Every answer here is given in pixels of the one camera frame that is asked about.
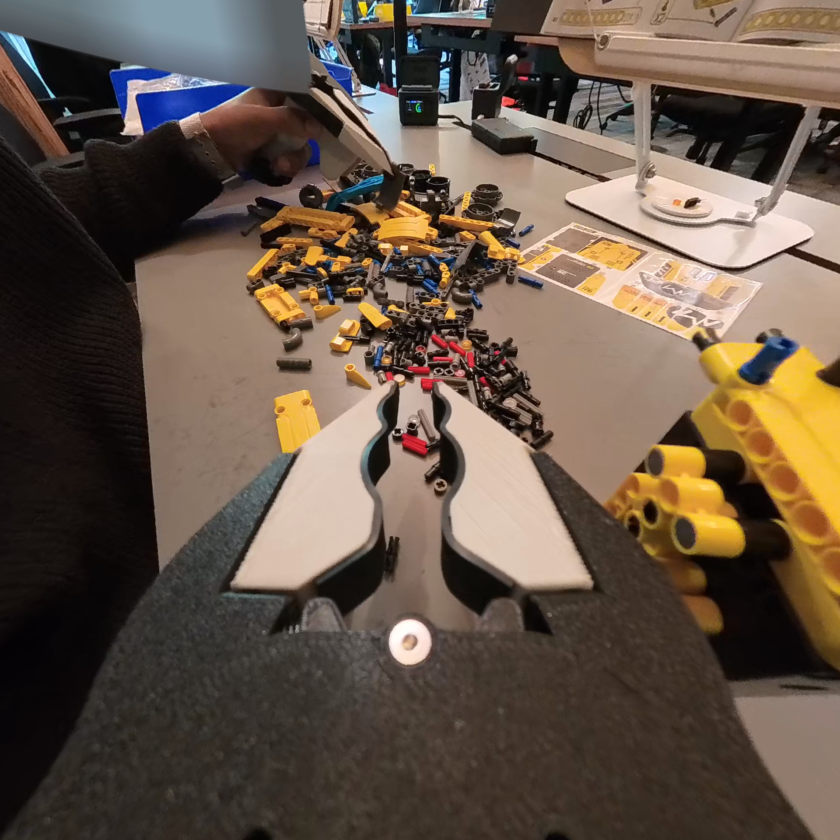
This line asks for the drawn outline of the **black yellow brick model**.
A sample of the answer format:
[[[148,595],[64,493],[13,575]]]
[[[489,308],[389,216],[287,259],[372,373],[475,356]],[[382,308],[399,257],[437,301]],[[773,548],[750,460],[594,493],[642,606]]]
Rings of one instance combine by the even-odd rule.
[[[711,394],[604,502],[730,680],[840,670],[838,360],[782,330],[696,330]]]

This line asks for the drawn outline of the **white book stand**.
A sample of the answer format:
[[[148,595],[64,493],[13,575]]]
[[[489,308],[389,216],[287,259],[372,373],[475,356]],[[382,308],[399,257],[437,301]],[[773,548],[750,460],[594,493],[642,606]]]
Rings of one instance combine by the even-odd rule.
[[[780,216],[776,207],[820,111],[838,109],[838,44],[758,46],[603,32],[594,40],[560,36],[557,48],[581,76],[631,80],[635,104],[635,176],[573,191],[568,205],[724,270],[751,269],[815,236],[805,222]],[[654,84],[804,107],[772,191],[744,204],[664,178],[651,149]],[[667,205],[677,196],[702,196],[706,207],[675,213]]]

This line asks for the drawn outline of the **person's left hand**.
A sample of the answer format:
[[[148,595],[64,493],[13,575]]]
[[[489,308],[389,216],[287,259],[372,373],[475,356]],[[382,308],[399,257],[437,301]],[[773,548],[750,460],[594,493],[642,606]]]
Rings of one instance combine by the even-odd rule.
[[[307,166],[309,142],[323,132],[287,93],[272,88],[248,88],[202,112],[202,124],[232,169],[244,173],[258,156],[278,178],[293,178]]]

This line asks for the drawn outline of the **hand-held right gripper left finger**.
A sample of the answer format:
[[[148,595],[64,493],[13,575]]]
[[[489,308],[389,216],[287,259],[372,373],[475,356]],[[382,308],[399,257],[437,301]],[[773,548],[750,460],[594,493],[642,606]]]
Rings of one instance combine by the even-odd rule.
[[[331,598],[341,616],[385,576],[385,515],[377,488],[391,466],[399,384],[369,394],[309,438],[286,469],[234,570],[236,595],[278,595],[304,606]]]

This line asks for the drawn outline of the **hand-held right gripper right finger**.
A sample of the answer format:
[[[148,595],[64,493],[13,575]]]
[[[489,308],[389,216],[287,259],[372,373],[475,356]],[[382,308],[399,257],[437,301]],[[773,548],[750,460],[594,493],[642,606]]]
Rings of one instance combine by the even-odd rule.
[[[449,384],[434,384],[441,436],[442,578],[473,614],[493,600],[594,592],[535,452]]]

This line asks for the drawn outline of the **instruction booklet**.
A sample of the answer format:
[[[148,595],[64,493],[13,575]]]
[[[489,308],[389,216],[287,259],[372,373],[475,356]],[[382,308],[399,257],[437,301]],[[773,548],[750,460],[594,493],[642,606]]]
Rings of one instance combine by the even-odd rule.
[[[544,36],[603,32],[727,44],[838,44],[838,0],[555,0]]]

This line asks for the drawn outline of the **yellow holed body panel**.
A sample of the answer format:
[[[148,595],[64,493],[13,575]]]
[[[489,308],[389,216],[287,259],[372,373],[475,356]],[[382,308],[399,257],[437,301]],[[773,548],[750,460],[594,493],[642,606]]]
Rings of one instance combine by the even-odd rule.
[[[291,328],[307,319],[307,313],[301,308],[301,303],[293,301],[291,294],[276,284],[262,286],[260,290],[256,290],[256,301],[266,312],[266,315],[283,328]]]

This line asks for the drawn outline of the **yellow sticker sheet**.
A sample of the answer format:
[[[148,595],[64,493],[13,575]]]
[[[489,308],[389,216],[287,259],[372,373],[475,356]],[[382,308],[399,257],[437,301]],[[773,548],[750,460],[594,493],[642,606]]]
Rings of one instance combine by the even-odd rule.
[[[697,330],[724,338],[762,288],[585,225],[524,246],[518,269],[534,288],[564,288],[686,342]]]

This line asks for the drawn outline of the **black charger with display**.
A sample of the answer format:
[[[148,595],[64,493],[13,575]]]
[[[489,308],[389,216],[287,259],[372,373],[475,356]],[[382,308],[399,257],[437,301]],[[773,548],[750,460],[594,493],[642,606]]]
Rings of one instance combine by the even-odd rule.
[[[439,124],[441,59],[437,55],[407,55],[399,59],[398,101],[404,128]]]

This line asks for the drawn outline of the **yellow flat panel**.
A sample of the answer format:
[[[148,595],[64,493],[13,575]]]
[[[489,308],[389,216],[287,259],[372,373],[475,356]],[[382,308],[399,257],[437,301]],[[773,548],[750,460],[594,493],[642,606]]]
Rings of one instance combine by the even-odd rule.
[[[309,392],[293,392],[274,397],[274,421],[278,444],[286,455],[301,450],[323,430]]]

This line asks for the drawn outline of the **yellow curved panel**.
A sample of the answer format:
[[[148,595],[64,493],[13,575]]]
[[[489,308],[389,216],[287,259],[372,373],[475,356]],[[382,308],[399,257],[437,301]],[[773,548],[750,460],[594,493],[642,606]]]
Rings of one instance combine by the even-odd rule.
[[[427,216],[398,216],[382,220],[374,238],[394,246],[433,244],[439,232],[431,225]]]

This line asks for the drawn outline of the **black power adapter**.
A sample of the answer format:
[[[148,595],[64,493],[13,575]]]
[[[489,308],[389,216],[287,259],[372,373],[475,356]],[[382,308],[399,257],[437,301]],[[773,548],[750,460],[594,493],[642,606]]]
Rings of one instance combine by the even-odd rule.
[[[473,120],[470,136],[499,156],[534,153],[537,138],[508,120]]]

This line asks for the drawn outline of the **heap of black red pins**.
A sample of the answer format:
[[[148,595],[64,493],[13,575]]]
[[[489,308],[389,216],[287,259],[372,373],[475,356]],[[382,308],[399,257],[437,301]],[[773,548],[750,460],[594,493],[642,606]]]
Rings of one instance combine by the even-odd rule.
[[[532,450],[541,452],[553,440],[511,340],[493,342],[489,330],[461,318],[409,318],[394,322],[380,340],[374,326],[362,325],[357,342],[367,346],[362,362],[380,384],[415,382],[427,395],[437,384],[447,384]]]

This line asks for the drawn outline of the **person's left forearm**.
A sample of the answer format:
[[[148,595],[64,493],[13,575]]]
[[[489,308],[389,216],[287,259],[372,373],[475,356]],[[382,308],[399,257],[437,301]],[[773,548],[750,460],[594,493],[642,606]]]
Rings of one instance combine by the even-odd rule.
[[[80,166],[44,169],[36,178],[70,209],[123,281],[138,257],[169,242],[223,193],[194,157],[178,121],[118,144],[90,141]]]

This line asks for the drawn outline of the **pile of mixed toy bricks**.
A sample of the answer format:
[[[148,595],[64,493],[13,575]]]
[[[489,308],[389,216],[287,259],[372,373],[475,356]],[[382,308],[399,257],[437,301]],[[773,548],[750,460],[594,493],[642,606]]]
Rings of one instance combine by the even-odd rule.
[[[454,196],[451,182],[434,166],[399,165],[404,183],[394,207],[385,207],[382,191],[327,212],[332,193],[374,178],[372,165],[358,165],[339,178],[339,191],[304,183],[296,204],[258,196],[246,205],[251,225],[243,236],[260,232],[262,259],[246,274],[252,295],[262,286],[276,284],[299,292],[317,318],[338,312],[335,301],[358,303],[362,322],[387,330],[389,319],[439,318],[469,322],[481,306],[486,286],[529,286],[520,276],[520,242],[532,226],[518,232],[520,212],[494,209],[493,225],[469,220],[462,209],[473,204],[473,188]],[[433,244],[394,246],[374,234],[382,220],[427,216],[439,232]]]

